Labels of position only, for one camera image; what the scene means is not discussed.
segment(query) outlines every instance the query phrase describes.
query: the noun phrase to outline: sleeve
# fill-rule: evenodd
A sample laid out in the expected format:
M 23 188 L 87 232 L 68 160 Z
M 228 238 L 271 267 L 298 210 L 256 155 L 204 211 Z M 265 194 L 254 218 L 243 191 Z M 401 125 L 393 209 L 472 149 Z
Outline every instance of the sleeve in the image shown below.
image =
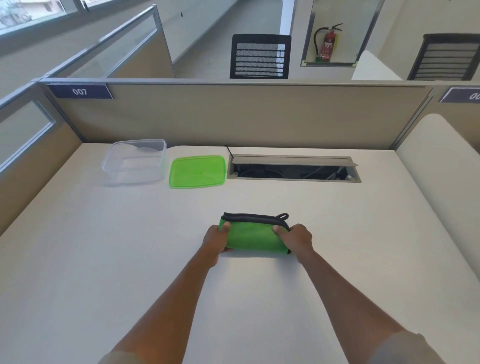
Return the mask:
M 109 352 L 98 364 L 145 364 L 145 362 L 131 352 Z
M 373 353 L 368 364 L 445 364 L 420 334 L 400 331 Z

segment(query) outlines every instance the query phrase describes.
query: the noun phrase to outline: number sign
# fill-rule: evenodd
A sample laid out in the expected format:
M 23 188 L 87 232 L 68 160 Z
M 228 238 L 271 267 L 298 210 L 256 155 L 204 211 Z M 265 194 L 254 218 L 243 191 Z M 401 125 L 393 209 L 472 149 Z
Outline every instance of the number sign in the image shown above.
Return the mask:
M 440 102 L 480 104 L 480 88 L 451 87 Z
M 49 84 L 48 86 L 58 98 L 113 98 L 107 85 Z

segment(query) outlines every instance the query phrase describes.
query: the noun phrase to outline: forearm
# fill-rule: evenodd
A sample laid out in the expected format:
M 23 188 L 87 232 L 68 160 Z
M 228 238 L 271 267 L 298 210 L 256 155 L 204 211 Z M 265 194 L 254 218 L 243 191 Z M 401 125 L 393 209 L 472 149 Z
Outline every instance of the forearm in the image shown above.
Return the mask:
M 314 251 L 298 253 L 315 286 L 349 364 L 365 364 L 403 327 L 352 286 Z
M 113 350 L 133 352 L 146 364 L 180 364 L 209 259 L 199 251 Z

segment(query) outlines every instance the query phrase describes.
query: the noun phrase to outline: floor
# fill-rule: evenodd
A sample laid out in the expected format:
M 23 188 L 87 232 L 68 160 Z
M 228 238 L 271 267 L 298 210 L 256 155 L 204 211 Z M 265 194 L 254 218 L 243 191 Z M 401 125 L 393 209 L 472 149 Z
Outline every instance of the floor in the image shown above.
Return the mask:
M 232 36 L 278 34 L 282 0 L 239 0 L 175 65 L 178 78 L 229 78 Z

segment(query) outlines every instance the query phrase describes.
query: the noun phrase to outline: hand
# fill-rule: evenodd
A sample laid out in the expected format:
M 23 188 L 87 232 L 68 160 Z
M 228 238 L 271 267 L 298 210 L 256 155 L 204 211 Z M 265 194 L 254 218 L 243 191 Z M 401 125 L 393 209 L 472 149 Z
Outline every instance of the hand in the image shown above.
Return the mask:
M 299 257 L 300 254 L 314 252 L 312 246 L 312 234 L 301 224 L 294 225 L 290 231 L 286 231 L 278 225 L 273 227 L 273 231 L 282 239 L 283 244 L 290 249 L 293 254 Z
M 208 258 L 212 259 L 212 267 L 218 262 L 218 255 L 229 249 L 227 245 L 227 235 L 230 231 L 230 223 L 226 221 L 220 230 L 218 225 L 212 225 L 208 228 L 204 236 L 204 242 L 199 249 L 200 253 L 204 253 Z

